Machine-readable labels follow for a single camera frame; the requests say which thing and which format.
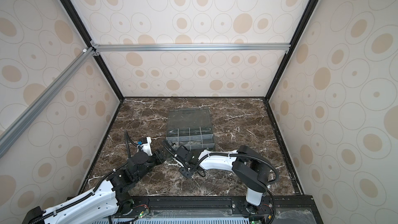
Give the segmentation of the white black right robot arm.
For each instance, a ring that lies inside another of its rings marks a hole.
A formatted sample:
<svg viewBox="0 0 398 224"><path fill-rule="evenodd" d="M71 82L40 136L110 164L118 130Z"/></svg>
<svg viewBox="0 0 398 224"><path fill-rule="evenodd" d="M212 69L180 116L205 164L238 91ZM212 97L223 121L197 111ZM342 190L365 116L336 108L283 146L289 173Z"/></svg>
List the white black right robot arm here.
<svg viewBox="0 0 398 224"><path fill-rule="evenodd" d="M180 165L179 172L186 178L192 178L195 173L204 177L208 170L235 173L247 186L246 202L253 206L259 206L268 186L280 179L279 171L270 161L245 145L228 152L188 150L180 146L170 153Z"/></svg>

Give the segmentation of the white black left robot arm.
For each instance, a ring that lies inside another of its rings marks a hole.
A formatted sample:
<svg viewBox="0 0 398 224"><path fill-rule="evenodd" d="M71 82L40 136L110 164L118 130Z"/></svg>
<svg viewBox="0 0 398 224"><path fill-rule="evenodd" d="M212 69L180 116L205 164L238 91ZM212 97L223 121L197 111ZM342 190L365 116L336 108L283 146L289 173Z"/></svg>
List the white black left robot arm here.
<svg viewBox="0 0 398 224"><path fill-rule="evenodd" d="M132 211L129 191L152 169L163 164L169 155L165 148L148 155L140 150L127 162L101 178L92 189L54 207L39 206L26 214L24 224L89 224L115 214Z"/></svg>

